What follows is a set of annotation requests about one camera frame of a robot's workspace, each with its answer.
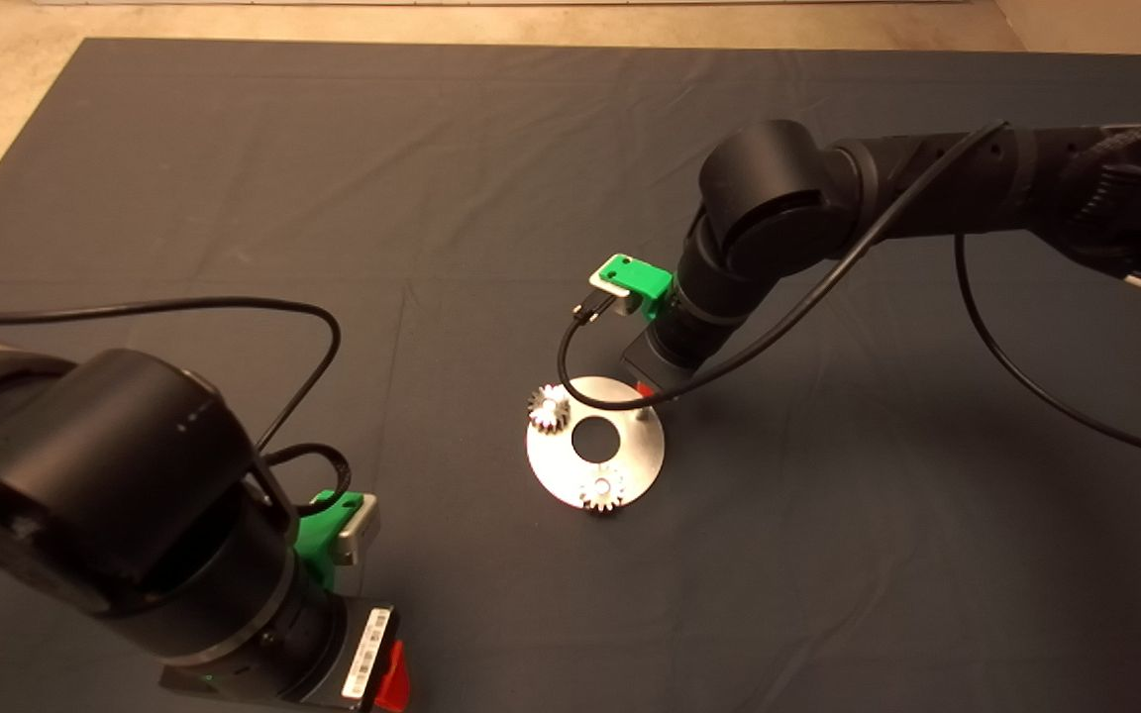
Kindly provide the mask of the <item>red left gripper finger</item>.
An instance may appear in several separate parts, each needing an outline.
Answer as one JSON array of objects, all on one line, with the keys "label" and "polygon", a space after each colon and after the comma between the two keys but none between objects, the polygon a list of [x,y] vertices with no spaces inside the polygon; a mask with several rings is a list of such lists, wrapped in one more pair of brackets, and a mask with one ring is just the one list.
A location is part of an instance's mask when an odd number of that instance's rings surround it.
[{"label": "red left gripper finger", "polygon": [[380,712],[406,712],[408,698],[411,698],[411,684],[408,684],[406,647],[403,642],[394,642],[386,656],[383,676],[377,683],[374,708]]}]

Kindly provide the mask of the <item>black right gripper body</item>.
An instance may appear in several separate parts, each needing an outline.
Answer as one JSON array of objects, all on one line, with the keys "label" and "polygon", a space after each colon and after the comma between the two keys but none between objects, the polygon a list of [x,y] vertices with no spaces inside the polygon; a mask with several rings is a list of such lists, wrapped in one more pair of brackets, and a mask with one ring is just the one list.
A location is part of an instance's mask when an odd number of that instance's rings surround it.
[{"label": "black right gripper body", "polygon": [[621,353],[622,366],[631,379],[649,384],[654,394],[688,384],[705,360],[705,348],[697,335],[657,331],[644,331]]}]

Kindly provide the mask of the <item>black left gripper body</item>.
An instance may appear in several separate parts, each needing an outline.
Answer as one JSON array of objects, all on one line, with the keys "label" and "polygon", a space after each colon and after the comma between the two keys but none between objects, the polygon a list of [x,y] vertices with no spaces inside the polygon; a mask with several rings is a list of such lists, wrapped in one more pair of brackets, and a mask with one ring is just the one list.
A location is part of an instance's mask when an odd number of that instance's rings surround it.
[{"label": "black left gripper body", "polygon": [[159,686],[189,698],[276,712],[372,712],[393,667],[399,623],[390,603],[307,597],[284,606],[222,659],[162,669]]}]

